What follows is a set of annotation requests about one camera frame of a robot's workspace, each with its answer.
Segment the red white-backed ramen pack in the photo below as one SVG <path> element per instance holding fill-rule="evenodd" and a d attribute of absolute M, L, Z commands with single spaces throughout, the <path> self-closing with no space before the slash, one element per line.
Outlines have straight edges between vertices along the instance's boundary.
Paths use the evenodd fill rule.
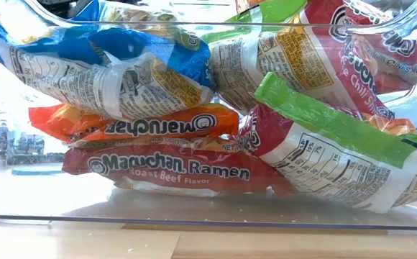
<path fill-rule="evenodd" d="M 417 40 L 408 27 L 370 32 L 388 20 L 362 0 L 266 0 L 204 40 L 221 98 L 242 114 L 273 72 L 319 101 L 392 119 L 379 95 L 417 84 Z"/>

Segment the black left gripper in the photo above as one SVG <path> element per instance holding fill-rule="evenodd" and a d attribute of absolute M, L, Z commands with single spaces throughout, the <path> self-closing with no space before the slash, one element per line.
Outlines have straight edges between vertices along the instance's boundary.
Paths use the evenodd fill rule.
<path fill-rule="evenodd" d="M 46 10 L 62 18 L 72 18 L 82 11 L 90 0 L 37 0 Z"/>

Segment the blue soy sauce ramen pack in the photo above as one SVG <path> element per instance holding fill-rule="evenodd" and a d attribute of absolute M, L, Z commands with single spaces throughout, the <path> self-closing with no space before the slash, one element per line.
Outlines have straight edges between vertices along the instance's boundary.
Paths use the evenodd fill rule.
<path fill-rule="evenodd" d="M 208 45 L 163 5 L 90 0 L 72 19 L 36 0 L 0 0 L 0 63 L 24 85 L 115 119 L 210 102 Z"/>

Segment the red roast beef ramen pack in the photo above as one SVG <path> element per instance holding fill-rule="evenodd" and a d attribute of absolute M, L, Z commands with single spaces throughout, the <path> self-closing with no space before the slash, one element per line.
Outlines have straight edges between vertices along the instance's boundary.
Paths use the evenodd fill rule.
<path fill-rule="evenodd" d="M 214 197 L 226 194 L 293 193 L 275 169 L 231 140 L 210 137 L 137 138 L 72 147 L 63 170 L 97 173 L 119 188 L 161 194 Z"/>

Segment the clear plastic bin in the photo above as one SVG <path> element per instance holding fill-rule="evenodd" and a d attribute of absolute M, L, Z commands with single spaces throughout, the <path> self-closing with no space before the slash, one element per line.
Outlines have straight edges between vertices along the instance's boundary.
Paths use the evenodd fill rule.
<path fill-rule="evenodd" d="M 226 27 L 233 28 L 232 18 L 240 14 L 237 13 L 234 0 L 109 1 L 136 6 L 163 5 L 179 18 L 182 28 L 197 35 L 207 45 L 205 35 Z M 417 0 L 362 1 L 389 16 L 387 22 L 372 27 L 371 33 L 389 26 L 408 27 L 408 36 L 417 40 Z M 221 98 L 210 59 L 208 66 L 216 92 L 207 104 L 223 104 L 235 111 L 239 115 L 240 127 L 243 118 L 256 106 L 257 100 L 255 99 L 256 103 L 248 113 L 238 112 Z M 405 91 L 380 94 L 379 99 L 394 113 L 392 119 L 408 120 L 417 133 L 417 84 Z M 358 112 L 363 116 L 388 119 L 322 103 L 336 109 Z M 265 193 L 226 194 L 214 197 L 181 196 L 119 188 L 112 180 L 97 173 L 66 173 L 63 170 L 63 162 L 65 154 L 72 147 L 103 147 L 113 142 L 153 137 L 67 145 L 33 127 L 29 120 L 30 108 L 58 104 L 64 103 L 24 85 L 0 63 L 0 219 L 223 227 L 417 230 L 417 202 L 393 207 L 385 213 L 376 213 L 313 198 L 297 192 L 293 186 L 293 193 L 287 196 L 276 196 L 272 190 Z M 249 151 L 238 141 L 238 134 L 239 129 L 234 135 L 225 134 L 210 138 L 235 141 Z M 17 168 L 60 170 L 63 173 L 52 176 L 13 176 L 12 169 Z"/>

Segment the pink green-edged ramen pack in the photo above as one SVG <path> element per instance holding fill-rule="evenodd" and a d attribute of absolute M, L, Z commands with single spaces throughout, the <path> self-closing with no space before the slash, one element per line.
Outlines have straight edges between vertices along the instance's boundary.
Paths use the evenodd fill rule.
<path fill-rule="evenodd" d="M 297 192 L 385 213 L 417 202 L 417 133 L 406 119 L 328 106 L 268 73 L 238 141 Z"/>

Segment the teal silicone spoon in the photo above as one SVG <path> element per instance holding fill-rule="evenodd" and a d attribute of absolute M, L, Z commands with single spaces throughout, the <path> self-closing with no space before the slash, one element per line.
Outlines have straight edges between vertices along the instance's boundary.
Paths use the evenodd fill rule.
<path fill-rule="evenodd" d="M 52 176 L 61 173 L 63 173 L 63 171 L 60 170 L 34 170 L 33 168 L 12 169 L 13 176 Z"/>

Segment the orange ramen noodle pack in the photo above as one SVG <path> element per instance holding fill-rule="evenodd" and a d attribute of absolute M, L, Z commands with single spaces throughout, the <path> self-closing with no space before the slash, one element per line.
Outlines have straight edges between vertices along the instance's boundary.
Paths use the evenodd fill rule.
<path fill-rule="evenodd" d="M 120 121 L 74 106 L 33 107 L 31 125 L 67 145 L 137 137 L 218 137 L 238 133 L 239 115 L 223 104 L 205 104 L 163 117 Z"/>
<path fill-rule="evenodd" d="M 248 8 L 258 5 L 259 3 L 265 1 L 265 0 L 234 0 L 237 13 L 241 13 Z"/>

